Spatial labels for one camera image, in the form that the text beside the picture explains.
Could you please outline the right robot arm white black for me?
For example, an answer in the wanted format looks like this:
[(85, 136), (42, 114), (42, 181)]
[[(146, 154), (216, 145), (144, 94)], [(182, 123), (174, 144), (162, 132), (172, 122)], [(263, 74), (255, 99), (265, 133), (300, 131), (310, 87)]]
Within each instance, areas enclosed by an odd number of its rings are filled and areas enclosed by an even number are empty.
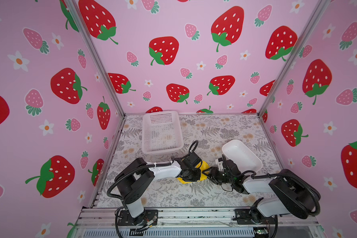
[(288, 169), (276, 174), (258, 175), (253, 170), (240, 172), (232, 160), (221, 159), (221, 169), (210, 167), (202, 174), (216, 185), (229, 184), (238, 193), (272, 193), (272, 198), (259, 198), (250, 207), (248, 218), (260, 224), (272, 216), (292, 214), (300, 219), (321, 212), (319, 192)]

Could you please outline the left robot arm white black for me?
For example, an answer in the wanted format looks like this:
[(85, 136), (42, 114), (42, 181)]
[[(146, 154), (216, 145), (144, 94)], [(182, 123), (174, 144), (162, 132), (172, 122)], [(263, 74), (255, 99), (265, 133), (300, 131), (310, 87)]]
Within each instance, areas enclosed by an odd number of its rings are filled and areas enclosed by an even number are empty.
[(206, 163), (191, 152), (168, 162), (152, 163), (137, 158), (115, 178), (121, 201), (132, 218), (140, 217), (144, 211), (141, 197), (150, 184), (156, 180), (179, 178), (184, 182), (196, 182), (201, 179), (201, 167)]

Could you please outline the yellow paper napkin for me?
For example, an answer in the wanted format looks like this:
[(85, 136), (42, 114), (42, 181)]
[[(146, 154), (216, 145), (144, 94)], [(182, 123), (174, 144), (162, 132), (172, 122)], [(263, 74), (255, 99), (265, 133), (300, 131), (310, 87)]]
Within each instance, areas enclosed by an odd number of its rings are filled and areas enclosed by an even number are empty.
[(210, 166), (205, 161), (202, 161), (191, 170), (186, 170), (186, 176), (180, 174), (177, 179), (183, 184), (206, 180), (207, 177), (202, 172), (209, 168)]

